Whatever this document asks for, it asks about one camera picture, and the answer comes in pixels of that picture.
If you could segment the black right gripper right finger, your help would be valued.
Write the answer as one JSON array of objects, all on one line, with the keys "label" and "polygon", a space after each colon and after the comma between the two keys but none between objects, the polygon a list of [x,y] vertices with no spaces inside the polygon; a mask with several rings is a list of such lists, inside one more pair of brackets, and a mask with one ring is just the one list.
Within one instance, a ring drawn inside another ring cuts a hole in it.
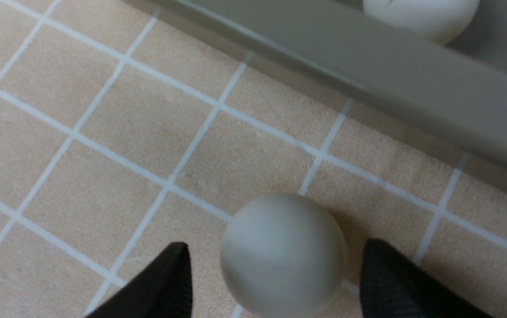
[{"label": "black right gripper right finger", "polygon": [[382,239],[365,242],[359,284],[365,318],[489,318]]}]

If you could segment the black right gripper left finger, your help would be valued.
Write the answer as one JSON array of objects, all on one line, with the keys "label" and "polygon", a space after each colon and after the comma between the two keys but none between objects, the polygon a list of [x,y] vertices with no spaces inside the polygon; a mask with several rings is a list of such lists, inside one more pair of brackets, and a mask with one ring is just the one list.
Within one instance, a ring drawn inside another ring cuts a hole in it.
[{"label": "black right gripper left finger", "polygon": [[193,310],[189,246],[170,243],[142,272],[88,318],[190,318]]}]

